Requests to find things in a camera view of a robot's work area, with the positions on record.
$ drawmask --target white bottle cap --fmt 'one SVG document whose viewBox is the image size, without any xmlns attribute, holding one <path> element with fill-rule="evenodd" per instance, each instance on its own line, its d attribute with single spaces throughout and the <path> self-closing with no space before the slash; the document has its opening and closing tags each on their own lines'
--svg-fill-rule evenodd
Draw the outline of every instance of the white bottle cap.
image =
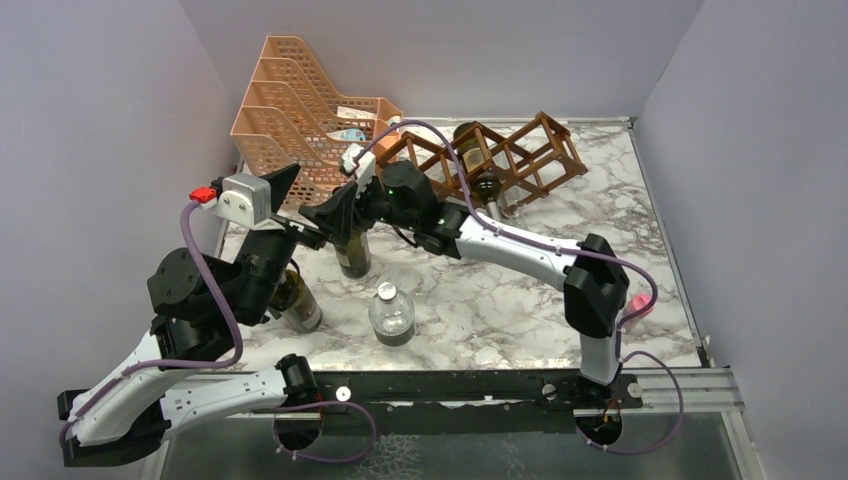
<svg viewBox="0 0 848 480">
<path fill-rule="evenodd" d="M 377 296 L 380 297 L 380 300 L 388 302 L 395 298 L 395 295 L 397 295 L 397 288 L 389 282 L 383 282 L 377 287 Z"/>
</svg>

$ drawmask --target marble tabletop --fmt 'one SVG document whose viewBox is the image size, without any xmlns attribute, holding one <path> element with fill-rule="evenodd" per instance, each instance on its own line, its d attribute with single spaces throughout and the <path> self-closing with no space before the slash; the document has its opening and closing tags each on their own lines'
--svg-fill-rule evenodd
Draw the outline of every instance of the marble tabletop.
<svg viewBox="0 0 848 480">
<path fill-rule="evenodd" d="M 440 130 L 450 137 L 455 125 L 443 125 Z M 515 128 L 495 130 L 507 136 Z M 616 255 L 646 268 L 659 285 L 654 311 L 624 335 L 622 352 L 647 350 L 672 366 L 699 365 L 627 129 L 569 129 L 588 173 L 521 208 L 507 223 L 558 238 L 583 239 L 589 233 L 605 237 Z M 410 130 L 439 143 L 428 131 Z M 544 141 L 540 132 L 523 146 L 532 149 Z M 223 259 L 235 257 L 245 233 L 241 227 L 228 228 Z M 566 323 L 562 294 L 553 288 L 497 265 L 415 250 L 381 224 L 368 232 L 368 241 L 371 270 L 357 280 L 342 275 L 331 246 L 320 251 L 298 248 L 294 259 L 323 309 L 323 324 L 306 335 L 284 320 L 242 326 L 244 356 L 233 369 L 258 370 L 289 353 L 306 356 L 314 370 L 579 367 L 579 335 Z M 628 276 L 630 295 L 649 292 L 638 274 L 628 271 Z M 368 321 L 368 302 L 384 281 L 407 292 L 415 303 L 416 335 L 400 348 L 380 344 Z M 636 357 L 628 366 L 654 365 Z"/>
</svg>

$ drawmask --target glass bottle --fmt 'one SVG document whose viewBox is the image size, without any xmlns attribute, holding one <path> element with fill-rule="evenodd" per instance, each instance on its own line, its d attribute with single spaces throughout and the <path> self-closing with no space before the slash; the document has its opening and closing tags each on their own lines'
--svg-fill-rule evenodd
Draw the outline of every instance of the glass bottle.
<svg viewBox="0 0 848 480">
<path fill-rule="evenodd" d="M 415 305 L 409 295 L 389 282 L 377 287 L 368 305 L 368 317 L 383 345 L 399 347 L 415 335 Z"/>
<path fill-rule="evenodd" d="M 362 278 L 371 270 L 371 250 L 365 232 L 354 230 L 344 247 L 333 245 L 336 260 L 342 273 L 348 278 Z"/>
<path fill-rule="evenodd" d="M 471 130 L 473 125 L 474 123 L 463 123 L 456 127 L 453 132 L 453 139 L 456 140 Z M 485 161 L 476 137 L 471 137 L 459 145 L 456 148 L 456 153 L 462 159 L 466 174 L 472 172 Z M 501 197 L 501 180 L 494 173 L 488 170 L 481 173 L 468 183 L 468 188 L 471 190 L 471 198 L 485 205 L 486 212 L 492 220 L 503 221 L 503 215 L 501 215 L 501 209 L 498 205 Z"/>
<path fill-rule="evenodd" d="M 286 270 L 268 304 L 268 312 L 279 320 L 284 318 L 298 333 L 314 332 L 321 325 L 323 312 L 303 278 Z"/>
</svg>

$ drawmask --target gray wall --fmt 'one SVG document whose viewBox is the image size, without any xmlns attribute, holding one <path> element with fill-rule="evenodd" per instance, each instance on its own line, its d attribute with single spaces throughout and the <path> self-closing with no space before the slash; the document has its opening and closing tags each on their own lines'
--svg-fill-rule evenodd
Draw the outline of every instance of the gray wall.
<svg viewBox="0 0 848 480">
<path fill-rule="evenodd" d="M 176 0 L 0 2 L 0 478 L 137 474 L 64 469 L 55 398 L 149 327 L 188 192 L 233 160 L 229 106 Z"/>
<path fill-rule="evenodd" d="M 234 103 L 273 34 L 407 115 L 614 117 L 642 111 L 702 0 L 181 3 Z"/>
<path fill-rule="evenodd" d="M 845 478 L 848 3 L 707 0 L 636 124 L 769 478 Z"/>
</svg>

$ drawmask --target stacked basket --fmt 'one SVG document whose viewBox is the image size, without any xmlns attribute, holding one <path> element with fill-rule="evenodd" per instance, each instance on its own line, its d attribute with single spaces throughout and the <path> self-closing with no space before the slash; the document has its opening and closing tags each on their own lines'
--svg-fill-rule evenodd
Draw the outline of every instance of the stacked basket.
<svg viewBox="0 0 848 480">
<path fill-rule="evenodd" d="M 340 94 L 300 38 L 268 37 L 230 135 L 254 175 L 292 163 L 301 166 L 283 203 L 293 209 L 327 200 L 348 181 L 339 172 L 339 158 L 348 146 L 367 145 L 388 129 L 390 119 L 402 115 L 385 98 Z M 361 132 L 361 141 L 338 139 L 351 129 Z M 398 137 L 387 135 L 375 153 Z"/>
</svg>

